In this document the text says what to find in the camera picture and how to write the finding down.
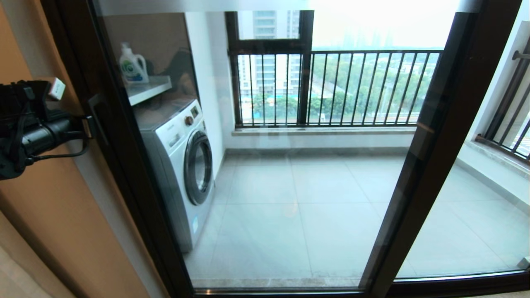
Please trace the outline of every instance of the sliding glass door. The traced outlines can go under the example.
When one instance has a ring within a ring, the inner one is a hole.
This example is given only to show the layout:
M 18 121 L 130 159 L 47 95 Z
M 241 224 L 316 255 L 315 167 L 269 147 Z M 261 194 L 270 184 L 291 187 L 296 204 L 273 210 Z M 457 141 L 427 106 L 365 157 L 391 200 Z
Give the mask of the sliding glass door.
M 474 141 L 520 3 L 42 3 L 172 296 L 526 274 L 524 182 Z

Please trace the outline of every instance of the washing machine door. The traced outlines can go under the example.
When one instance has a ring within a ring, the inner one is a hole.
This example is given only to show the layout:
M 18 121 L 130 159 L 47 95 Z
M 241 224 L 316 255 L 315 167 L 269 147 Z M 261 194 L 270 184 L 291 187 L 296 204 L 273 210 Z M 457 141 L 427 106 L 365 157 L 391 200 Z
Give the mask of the washing machine door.
M 204 203 L 213 183 L 211 148 L 204 132 L 196 130 L 188 140 L 184 158 L 184 184 L 195 205 Z

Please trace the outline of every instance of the balcony floor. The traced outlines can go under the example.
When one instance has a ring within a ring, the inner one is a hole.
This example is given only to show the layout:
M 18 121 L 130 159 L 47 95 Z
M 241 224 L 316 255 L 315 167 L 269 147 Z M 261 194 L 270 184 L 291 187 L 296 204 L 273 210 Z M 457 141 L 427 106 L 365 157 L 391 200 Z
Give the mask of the balcony floor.
M 195 287 L 356 286 L 404 156 L 228 155 L 196 248 Z M 398 277 L 511 270 L 528 215 L 453 166 Z

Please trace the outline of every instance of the washing machine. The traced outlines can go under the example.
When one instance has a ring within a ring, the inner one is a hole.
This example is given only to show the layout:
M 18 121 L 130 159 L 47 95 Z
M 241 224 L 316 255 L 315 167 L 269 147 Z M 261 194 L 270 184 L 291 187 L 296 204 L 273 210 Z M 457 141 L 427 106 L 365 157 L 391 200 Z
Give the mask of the washing machine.
M 214 195 L 211 147 L 197 100 L 133 107 L 182 252 L 192 250 Z

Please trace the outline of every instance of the door frame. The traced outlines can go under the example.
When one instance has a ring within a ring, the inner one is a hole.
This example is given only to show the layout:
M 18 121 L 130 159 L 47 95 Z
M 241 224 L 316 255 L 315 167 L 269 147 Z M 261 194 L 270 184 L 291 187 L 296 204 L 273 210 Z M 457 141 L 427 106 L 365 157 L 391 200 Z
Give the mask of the door frame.
M 98 144 L 172 297 L 235 298 L 258 292 L 264 297 L 300 293 L 310 297 L 442 297 L 530 289 L 528 271 L 394 280 L 481 105 L 521 0 L 483 1 L 476 14 L 455 19 L 457 27 L 452 28 L 451 42 L 442 56 L 447 63 L 440 62 L 432 79 L 390 211 L 383 219 L 361 279 L 364 292 L 347 288 L 194 289 L 165 214 L 132 108 L 113 68 L 112 53 L 106 50 L 104 27 L 100 26 L 92 1 L 41 0 L 41 4 L 83 110 L 98 119 L 102 130 Z

